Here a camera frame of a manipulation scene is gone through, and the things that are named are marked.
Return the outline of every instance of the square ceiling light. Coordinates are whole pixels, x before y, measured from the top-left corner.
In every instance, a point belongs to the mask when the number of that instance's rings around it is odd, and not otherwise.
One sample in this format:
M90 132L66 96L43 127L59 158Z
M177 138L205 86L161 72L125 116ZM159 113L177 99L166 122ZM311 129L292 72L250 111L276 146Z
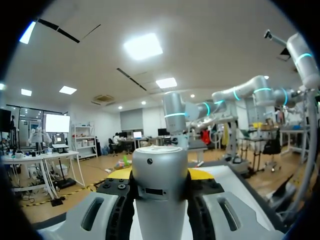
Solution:
M124 44L124 48L135 60L143 60L163 53L157 36L154 33L127 41Z
M21 88L21 94L30 97L32 94L32 91Z
M25 30L24 34L22 35L22 37L20 38L20 42L23 43L23 44L28 44L29 43L29 39L30 39L30 36L32 34L32 31L34 29L36 25L36 22L33 21L29 26L28 28Z
M75 88L72 88L72 87L68 87L68 86L63 86L61 89L60 89L60 93L63 93L63 94L73 94L75 91L77 91L77 89Z
M159 88L161 89L173 88L177 86L177 82L174 77L157 80L155 83L158 84Z

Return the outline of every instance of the air conditioner vent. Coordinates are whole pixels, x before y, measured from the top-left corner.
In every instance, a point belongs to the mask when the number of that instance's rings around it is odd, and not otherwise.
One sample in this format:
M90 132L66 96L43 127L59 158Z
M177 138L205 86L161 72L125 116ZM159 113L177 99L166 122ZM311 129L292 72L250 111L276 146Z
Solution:
M100 106L107 106L114 102L115 102L114 97L110 95L98 95L98 96L95 96L91 101L91 103L100 105Z

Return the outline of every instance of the red object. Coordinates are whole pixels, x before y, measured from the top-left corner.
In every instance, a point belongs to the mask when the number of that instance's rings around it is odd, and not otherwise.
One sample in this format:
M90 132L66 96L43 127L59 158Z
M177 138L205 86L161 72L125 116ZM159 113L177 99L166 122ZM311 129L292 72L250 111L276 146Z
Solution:
M202 130L201 131L201 140L206 145L210 144L210 142L211 142L209 134L210 134L210 132L208 130Z

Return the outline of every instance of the computer monitor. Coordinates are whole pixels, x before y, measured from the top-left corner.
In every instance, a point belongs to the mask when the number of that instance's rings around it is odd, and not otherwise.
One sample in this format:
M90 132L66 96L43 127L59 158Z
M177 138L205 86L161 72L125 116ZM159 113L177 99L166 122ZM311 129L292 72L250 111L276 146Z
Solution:
M128 137L128 133L126 131L120 132L119 136L120 136L120 138L127 138Z
M11 111L0 109L0 132L10 132Z
M65 144L65 135L63 133L53 134L52 144Z
M70 116L46 114L45 131L47 133L69 133Z
M133 132L133 137L134 137L135 139L140 139L140 138L142 138L142 132L141 132L141 131L134 131L134 132Z
M168 136L170 132L166 128L158 128L158 136Z

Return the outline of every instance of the person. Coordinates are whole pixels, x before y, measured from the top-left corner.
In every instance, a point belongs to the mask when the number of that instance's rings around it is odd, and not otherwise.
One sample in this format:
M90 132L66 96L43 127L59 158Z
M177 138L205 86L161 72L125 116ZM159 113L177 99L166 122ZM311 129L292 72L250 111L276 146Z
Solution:
M116 145L120 145L121 143L120 143L120 141L121 141L121 138L120 138L120 136L119 136L119 133L115 133L115 136L113 137L113 143L114 144L116 144Z

